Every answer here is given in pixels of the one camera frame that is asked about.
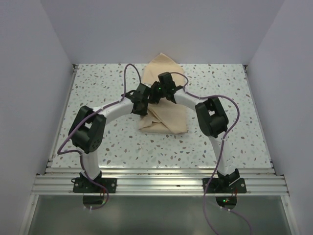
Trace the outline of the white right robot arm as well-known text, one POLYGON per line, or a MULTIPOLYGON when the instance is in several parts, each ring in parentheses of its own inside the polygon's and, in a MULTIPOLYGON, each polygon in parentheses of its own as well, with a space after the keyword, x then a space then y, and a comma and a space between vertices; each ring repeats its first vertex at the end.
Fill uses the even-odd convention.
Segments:
POLYGON ((196 112, 200 130, 209 137, 217 159, 218 187, 223 192, 229 192, 235 187, 235 182, 239 180, 240 175, 233 163, 226 137, 239 121, 239 107, 232 99, 224 95, 206 97, 194 95, 188 92, 185 86, 175 84, 172 74, 173 72, 164 72, 158 75, 158 81, 152 85, 149 102, 158 103, 161 98, 165 98, 196 112), (229 119, 219 100, 220 97, 231 101, 237 110, 237 117, 230 127, 228 127, 229 119))

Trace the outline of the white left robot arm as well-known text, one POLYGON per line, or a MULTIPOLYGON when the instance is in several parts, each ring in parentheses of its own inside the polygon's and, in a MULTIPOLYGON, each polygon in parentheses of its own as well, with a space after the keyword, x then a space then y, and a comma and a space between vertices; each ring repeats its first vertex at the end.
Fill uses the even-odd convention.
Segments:
POLYGON ((98 176, 101 173, 97 149, 102 143, 106 124, 128 114, 146 115, 151 88, 139 84, 136 90, 122 95, 121 100, 103 107, 82 106, 70 128, 68 136, 80 154, 84 186, 90 192, 97 192, 102 186, 98 176))

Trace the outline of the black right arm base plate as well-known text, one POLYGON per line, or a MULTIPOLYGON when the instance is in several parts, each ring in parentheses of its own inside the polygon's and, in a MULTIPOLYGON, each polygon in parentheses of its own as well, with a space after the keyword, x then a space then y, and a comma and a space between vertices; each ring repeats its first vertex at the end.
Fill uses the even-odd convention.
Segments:
POLYGON ((239 178, 237 181, 230 185, 227 183, 222 183, 221 180, 218 178, 213 178, 208 186, 208 189, 206 190, 206 193, 247 193, 246 183, 244 178, 239 178))

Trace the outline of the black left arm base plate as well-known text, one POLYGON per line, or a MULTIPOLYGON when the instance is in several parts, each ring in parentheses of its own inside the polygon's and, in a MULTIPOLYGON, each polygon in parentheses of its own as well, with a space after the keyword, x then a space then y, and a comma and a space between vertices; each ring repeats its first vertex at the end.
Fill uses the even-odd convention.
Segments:
POLYGON ((116 193, 117 179, 102 178, 101 173, 92 181, 86 178, 82 173, 79 177, 71 179, 74 193, 116 193))

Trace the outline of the beige cloth mat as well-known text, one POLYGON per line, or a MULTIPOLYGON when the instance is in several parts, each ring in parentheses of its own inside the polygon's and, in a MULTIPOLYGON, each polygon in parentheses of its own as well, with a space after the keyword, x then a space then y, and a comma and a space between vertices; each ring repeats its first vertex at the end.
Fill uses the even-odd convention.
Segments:
MULTIPOLYGON (((178 72, 172 78, 176 86, 183 86, 185 79, 183 68, 167 55, 160 53, 143 71, 142 83, 152 85, 158 81, 158 75, 163 72, 178 72)), ((182 134, 188 131, 186 107, 174 104, 162 98, 158 104, 149 104, 147 115, 142 116, 138 123, 139 131, 150 133, 182 134)))

